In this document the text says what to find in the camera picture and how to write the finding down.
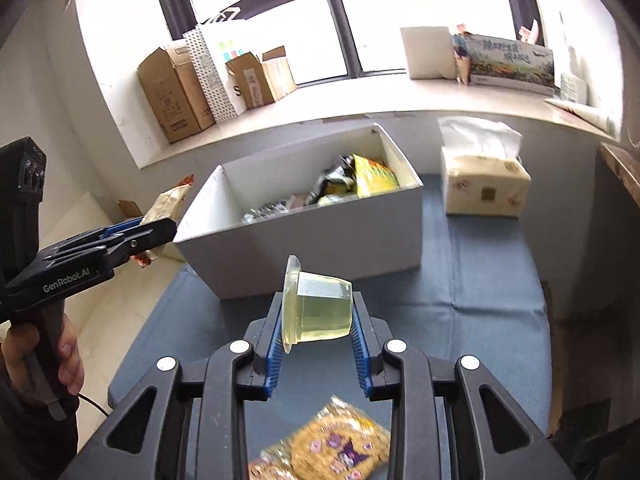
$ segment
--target brown cardboard box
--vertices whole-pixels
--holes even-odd
[[[169,142],[214,124],[184,40],[150,54],[138,67],[138,78]]]
[[[283,46],[262,54],[262,62],[247,52],[226,66],[236,77],[248,110],[274,103],[296,89]]]

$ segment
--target white screw cap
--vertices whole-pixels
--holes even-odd
[[[244,339],[237,339],[229,345],[229,350],[234,354],[243,354],[249,349],[249,342]]]
[[[386,344],[386,349],[394,354],[401,354],[406,350],[406,343],[401,339],[392,339]]]
[[[465,355],[462,359],[460,359],[460,364],[467,370],[477,370],[480,366],[480,359],[478,359],[475,355]]]
[[[162,370],[163,372],[168,372],[169,370],[173,370],[175,368],[175,359],[173,357],[163,357],[158,360],[156,363],[158,370]]]

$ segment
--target white cardboard box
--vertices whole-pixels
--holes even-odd
[[[234,29],[241,28],[241,25],[244,25],[244,20],[207,23],[197,25],[184,35],[193,68],[217,123],[238,117],[246,111],[240,88],[235,77],[226,69],[227,59],[225,52],[222,52],[232,48],[233,42],[229,38],[234,32],[239,32]]]
[[[383,160],[400,189],[242,224],[242,215],[309,192],[339,155]],[[420,265],[422,182],[378,124],[255,153],[218,166],[185,213],[175,243],[215,294],[282,290],[287,258],[303,270],[355,280]]]
[[[447,214],[519,217],[531,177],[518,160],[460,155],[442,149],[442,197]]]

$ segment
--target snack bag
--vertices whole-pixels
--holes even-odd
[[[249,480],[298,480],[286,467],[267,459],[249,462]]]
[[[311,193],[306,197],[306,205],[315,204],[320,198],[326,195],[348,194],[353,192],[354,186],[353,156],[341,156],[335,168],[325,171],[318,178]]]
[[[363,156],[353,155],[358,197],[372,196],[397,189],[396,174],[388,167]]]
[[[306,426],[261,455],[300,480],[364,480],[388,461],[389,445],[387,430],[332,397]]]
[[[283,199],[278,200],[277,202],[267,202],[265,205],[259,207],[258,209],[251,209],[251,211],[242,216],[242,223],[251,224],[258,218],[276,216],[277,214],[286,213],[287,211],[287,200]]]
[[[193,181],[193,175],[190,174],[178,182],[174,188],[161,193],[156,199],[156,202],[151,206],[151,209],[146,212],[146,215],[140,221],[140,225],[167,217],[177,221],[180,216],[180,204],[191,189],[191,186],[193,186]],[[136,254],[131,257],[131,260],[139,263],[142,267],[147,267],[158,259],[164,247],[165,246],[156,247],[155,249]]]

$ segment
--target blue tablecloth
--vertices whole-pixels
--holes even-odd
[[[372,316],[428,356],[476,355],[546,432],[551,357],[545,301],[516,219],[447,217],[440,177],[422,177],[422,266],[355,282]],[[155,362],[210,356],[266,315],[271,296],[219,301],[189,266],[170,283],[109,387],[113,407]],[[249,457],[300,427],[336,394],[390,426],[390,404],[358,386],[348,338],[300,344],[268,402],[246,403]],[[447,466],[444,473],[448,476]]]

